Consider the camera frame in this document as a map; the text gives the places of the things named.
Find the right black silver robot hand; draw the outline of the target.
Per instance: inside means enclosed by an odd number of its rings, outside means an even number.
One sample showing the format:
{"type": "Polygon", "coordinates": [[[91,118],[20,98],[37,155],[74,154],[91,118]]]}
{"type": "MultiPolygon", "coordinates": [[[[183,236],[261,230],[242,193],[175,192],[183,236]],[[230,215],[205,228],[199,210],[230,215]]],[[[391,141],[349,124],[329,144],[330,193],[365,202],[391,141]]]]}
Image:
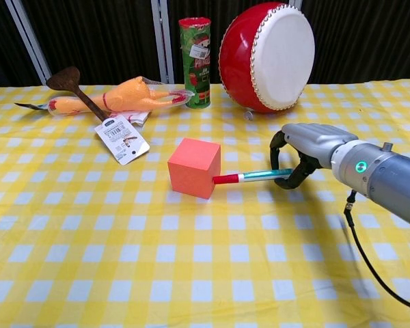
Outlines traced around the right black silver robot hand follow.
{"type": "Polygon", "coordinates": [[[317,169],[330,169],[333,152],[358,137],[335,126],[315,123],[285,124],[270,142],[272,169],[279,169],[279,152],[286,145],[292,146],[300,162],[287,178],[276,178],[282,189],[297,188],[317,169]]]}

